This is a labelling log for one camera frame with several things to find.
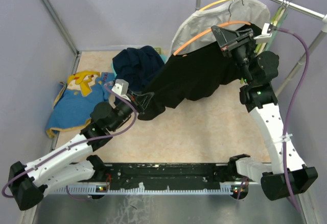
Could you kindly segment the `mint green hanger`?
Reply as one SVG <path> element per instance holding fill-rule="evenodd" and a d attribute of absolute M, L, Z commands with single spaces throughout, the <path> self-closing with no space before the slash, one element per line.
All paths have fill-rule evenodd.
<path fill-rule="evenodd" d="M 282 9 L 280 10 L 280 14 L 279 14 L 279 16 L 276 17 L 275 21 L 273 22 L 274 26 L 275 26 L 277 29 L 279 29 L 279 28 L 282 27 L 282 24 L 283 24 L 283 22 L 285 21 L 285 19 L 286 19 L 286 17 L 287 17 L 287 14 L 288 14 L 287 12 L 288 12 L 288 10 L 287 10 L 286 8 L 282 8 Z M 277 30 L 274 30 L 274 31 L 272 32 L 272 37 L 270 38 L 270 41 L 269 41 L 269 42 L 266 44 L 266 46 L 265 46 L 265 49 L 264 49 L 265 51 L 269 51 L 269 50 L 270 50 L 270 48 L 271 48 L 271 46 L 272 46 L 272 44 L 273 44 L 273 41 L 274 41 L 276 35 L 277 35 Z"/>

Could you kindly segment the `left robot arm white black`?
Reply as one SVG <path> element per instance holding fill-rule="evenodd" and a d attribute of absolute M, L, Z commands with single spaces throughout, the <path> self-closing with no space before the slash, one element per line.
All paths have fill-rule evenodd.
<path fill-rule="evenodd" d="M 38 205 L 49 193 L 74 182 L 106 177 L 106 168 L 100 157 L 93 155 L 118 132 L 129 118 L 137 119 L 147 108 L 153 92 L 137 94 L 128 90 L 120 96 L 116 107 L 108 102 L 98 103 L 91 112 L 91 122 L 63 146 L 29 163 L 20 161 L 10 166 L 7 184 L 2 195 L 15 199 L 19 210 L 26 211 Z"/>

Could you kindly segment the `black t-shirt white trim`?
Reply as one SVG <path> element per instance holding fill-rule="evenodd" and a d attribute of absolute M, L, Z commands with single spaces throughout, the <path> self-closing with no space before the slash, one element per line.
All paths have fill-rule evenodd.
<path fill-rule="evenodd" d="M 143 89 L 153 92 L 139 120 L 153 120 L 166 108 L 175 109 L 184 99 L 197 101 L 211 96 L 220 85 L 241 78 L 232 58 L 224 57 L 216 40 L 192 52 L 171 55 L 158 74 Z"/>

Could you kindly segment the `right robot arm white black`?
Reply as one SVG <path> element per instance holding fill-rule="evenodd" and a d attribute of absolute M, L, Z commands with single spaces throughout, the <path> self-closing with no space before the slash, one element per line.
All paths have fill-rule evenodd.
<path fill-rule="evenodd" d="M 315 167 L 308 167 L 287 132 L 289 118 L 282 119 L 271 81 L 278 76 L 279 56 L 271 51 L 255 53 L 256 43 L 271 37 L 276 27 L 267 23 L 259 36 L 252 29 L 241 31 L 212 27 L 222 54 L 232 58 L 245 85 L 240 89 L 240 102 L 258 125 L 268 150 L 271 165 L 249 155 L 231 157 L 228 175 L 234 181 L 247 177 L 262 187 L 271 200 L 288 198 L 306 192 L 318 177 Z"/>

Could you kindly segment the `cream hanger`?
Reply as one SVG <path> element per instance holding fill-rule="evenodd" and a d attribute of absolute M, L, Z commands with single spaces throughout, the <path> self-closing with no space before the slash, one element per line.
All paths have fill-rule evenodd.
<path fill-rule="evenodd" d="M 270 49 L 276 36 L 275 31 L 283 23 L 287 15 L 286 12 L 286 7 L 279 7 L 271 21 L 269 23 L 264 23 L 261 34 L 256 38 L 256 54 L 260 54 L 263 51 L 268 51 Z"/>

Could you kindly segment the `off-white t-shirt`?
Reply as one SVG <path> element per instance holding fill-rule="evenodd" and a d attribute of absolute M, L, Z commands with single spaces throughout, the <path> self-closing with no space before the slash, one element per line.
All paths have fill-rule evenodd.
<path fill-rule="evenodd" d="M 170 46 L 172 55 L 191 38 L 226 22 L 249 22 L 262 28 L 269 22 L 268 7 L 258 0 L 224 0 L 221 5 L 191 14 L 178 28 Z"/>

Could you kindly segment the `dark navy t-shirt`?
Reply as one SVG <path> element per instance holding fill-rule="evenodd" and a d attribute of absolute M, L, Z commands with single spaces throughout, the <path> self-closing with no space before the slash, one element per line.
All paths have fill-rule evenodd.
<path fill-rule="evenodd" d="M 164 66 L 164 60 L 151 46 L 126 48 L 112 58 L 117 79 L 129 83 L 132 91 L 142 91 Z"/>

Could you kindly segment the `teal t-shirt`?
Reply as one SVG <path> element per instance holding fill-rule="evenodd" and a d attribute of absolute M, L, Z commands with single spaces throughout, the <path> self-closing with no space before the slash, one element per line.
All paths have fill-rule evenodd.
<path fill-rule="evenodd" d="M 111 63 L 111 68 L 112 68 L 112 72 L 113 72 L 113 74 L 114 74 L 114 77 L 116 78 L 116 77 L 117 77 L 117 72 L 116 72 L 116 70 L 115 70 L 115 68 L 114 68 L 114 64 L 113 64 L 113 62 Z"/>

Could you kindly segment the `orange hanger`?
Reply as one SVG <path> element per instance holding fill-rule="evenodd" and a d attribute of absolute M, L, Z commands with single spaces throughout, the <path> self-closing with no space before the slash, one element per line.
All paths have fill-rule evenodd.
<path fill-rule="evenodd" d="M 230 6 L 232 5 L 232 3 L 236 2 L 237 0 L 231 0 L 231 3 L 228 6 L 228 12 L 229 12 L 229 19 L 227 22 L 221 23 L 218 25 L 218 27 L 226 27 L 229 25 L 233 25 L 233 24 L 245 24 L 245 25 L 250 25 L 249 22 L 246 21 L 230 21 L 231 19 L 231 11 L 230 11 Z M 191 43 L 193 43 L 194 41 L 196 41 L 197 39 L 203 37 L 204 35 L 208 34 L 209 32 L 211 32 L 211 28 L 197 34 L 195 37 L 191 38 L 190 40 L 188 40 L 186 43 L 184 43 L 181 47 L 179 47 L 174 53 L 173 56 L 176 56 L 177 54 L 179 54 L 184 48 L 186 48 L 188 45 L 190 45 Z"/>

